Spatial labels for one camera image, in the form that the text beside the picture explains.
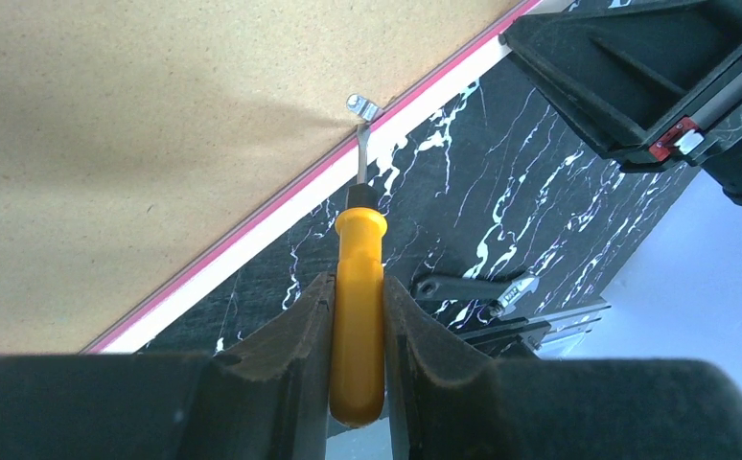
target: screwdriver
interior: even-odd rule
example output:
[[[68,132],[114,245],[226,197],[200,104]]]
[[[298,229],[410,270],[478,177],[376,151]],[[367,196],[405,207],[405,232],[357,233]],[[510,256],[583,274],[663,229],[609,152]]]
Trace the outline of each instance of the screwdriver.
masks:
[[[359,125],[357,185],[336,221],[340,237],[329,407],[344,425],[368,425],[380,417],[385,390],[383,336],[383,235],[377,192],[365,183],[368,124]]]

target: pink edge trim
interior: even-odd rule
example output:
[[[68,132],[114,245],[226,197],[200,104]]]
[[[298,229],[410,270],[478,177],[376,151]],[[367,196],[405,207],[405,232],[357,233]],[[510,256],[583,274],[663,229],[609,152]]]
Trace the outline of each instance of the pink edge trim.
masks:
[[[371,132],[377,130],[381,125],[387,123],[394,115],[399,113],[403,108],[412,103],[416,98],[421,96],[428,88],[436,84],[437,81],[441,80],[447,75],[452,69],[458,66],[461,62],[467,59],[470,55],[476,52],[479,48],[484,46],[485,43],[491,39],[497,37],[509,26],[515,22],[518,17],[526,14],[529,10],[534,8],[536,5],[541,3],[543,0],[527,0],[521,5],[505,14],[501,19],[492,24],[484,32],[479,34],[473,39],[467,46],[459,50],[450,59],[446,60],[443,65],[438,67],[432,73],[428,74],[425,78],[417,82],[411,89],[405,92],[402,97],[399,98],[393,105],[388,108],[384,114],[371,125]],[[348,154],[354,147],[357,146],[357,139],[353,136],[344,140],[338,144],[331,152],[326,155],[325,161],[320,162],[317,166],[307,171],[303,177],[291,184],[283,193],[275,197],[271,202],[267,204],[256,216],[250,218],[243,225],[233,232],[229,237],[223,241],[219,241],[216,245],[211,248],[206,254],[200,259],[193,263],[181,273],[178,277],[174,278],[169,284],[159,289],[155,295],[151,296],[148,300],[140,304],[139,307],[135,308],[134,311],[129,313],[126,318],[121,322],[118,322],[113,329],[106,332],[100,337],[100,339],[92,342],[86,347],[83,353],[98,353],[101,352],[107,345],[117,339],[131,326],[139,322],[142,318],[147,316],[152,311],[156,310],[162,302],[174,294],[179,288],[184,286],[188,281],[197,276],[202,269],[217,259],[224,251],[230,248],[238,240],[243,238],[244,235],[249,233],[256,225],[266,219],[272,213],[277,211],[285,202],[290,198],[297,195],[300,191],[306,188],[312,181],[324,173],[326,170],[332,167],[343,156]]]

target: white edge strip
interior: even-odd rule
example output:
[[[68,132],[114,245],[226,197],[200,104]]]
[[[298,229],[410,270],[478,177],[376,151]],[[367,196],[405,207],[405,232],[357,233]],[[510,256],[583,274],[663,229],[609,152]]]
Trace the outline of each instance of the white edge strip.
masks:
[[[570,1],[542,0],[531,12],[559,12],[568,3]],[[368,141],[368,163],[373,163],[380,150],[390,149],[390,146],[419,126],[438,107],[490,70],[508,53],[509,49],[501,46],[495,37],[457,64],[444,77],[371,133]],[[160,305],[106,344],[99,353],[130,354],[144,347],[185,311],[357,174],[357,155],[357,148],[343,155]]]

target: black marble surface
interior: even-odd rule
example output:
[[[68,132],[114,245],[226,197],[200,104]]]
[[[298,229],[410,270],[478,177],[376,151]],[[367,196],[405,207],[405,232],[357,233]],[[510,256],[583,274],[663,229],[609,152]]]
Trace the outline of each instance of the black marble surface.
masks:
[[[505,59],[381,152],[369,177],[388,220],[388,274],[408,288],[429,272],[502,280],[528,269],[541,282],[513,313],[523,316],[596,299],[695,173],[620,173]],[[213,354],[281,313],[318,272],[336,269],[345,194],[312,209],[143,351]],[[482,302],[421,306],[456,333],[487,326]]]

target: wooden board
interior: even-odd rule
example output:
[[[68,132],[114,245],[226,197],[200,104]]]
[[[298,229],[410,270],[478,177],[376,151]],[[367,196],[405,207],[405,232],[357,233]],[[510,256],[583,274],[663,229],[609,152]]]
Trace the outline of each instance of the wooden board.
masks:
[[[0,353],[82,348],[515,3],[0,1]]]

